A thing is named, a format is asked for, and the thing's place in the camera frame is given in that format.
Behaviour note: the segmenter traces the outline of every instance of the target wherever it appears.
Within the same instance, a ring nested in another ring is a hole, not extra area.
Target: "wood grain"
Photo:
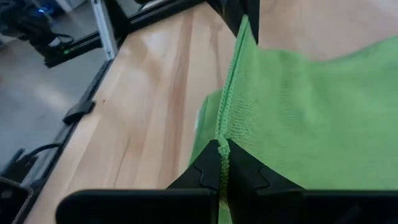
[[[328,59],[398,34],[395,0],[261,0],[259,45]],[[207,4],[131,34],[26,223],[54,223],[80,189],[158,189],[188,166],[196,113],[226,79],[234,40]]]
[[[76,190],[168,186],[188,166],[196,113],[226,79],[234,40],[207,4],[127,37],[26,223],[54,223]]]

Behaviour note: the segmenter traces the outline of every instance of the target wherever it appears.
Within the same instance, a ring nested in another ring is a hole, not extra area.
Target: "black clip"
[[[95,106],[94,101],[81,101],[74,107],[70,108],[62,121],[66,125],[71,125],[78,122],[84,115],[90,113]]]

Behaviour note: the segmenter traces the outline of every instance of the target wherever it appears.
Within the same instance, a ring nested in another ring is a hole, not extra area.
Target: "green microfiber cloth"
[[[398,189],[398,38],[326,62],[259,48],[243,18],[222,92],[200,112],[192,160],[225,139],[306,189]],[[225,203],[220,223],[230,223]]]

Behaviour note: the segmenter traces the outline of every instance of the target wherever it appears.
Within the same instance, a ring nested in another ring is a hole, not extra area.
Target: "concrete floor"
[[[126,13],[138,5],[119,0]],[[53,22],[53,30],[78,39],[98,30],[86,2]],[[28,43],[15,40],[0,48],[0,170],[19,148],[51,143],[62,118],[82,96],[105,61],[96,49],[48,69]]]

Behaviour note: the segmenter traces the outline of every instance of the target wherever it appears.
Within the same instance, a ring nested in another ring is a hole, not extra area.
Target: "wire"
[[[18,160],[18,162],[23,162],[25,164],[27,164],[31,158],[33,158],[34,156],[36,156],[38,153],[47,150],[47,149],[53,149],[53,148],[58,148],[60,147],[61,144],[60,143],[52,143],[52,144],[46,144],[44,146],[40,146],[37,149],[34,149],[32,152],[24,155],[21,159]]]

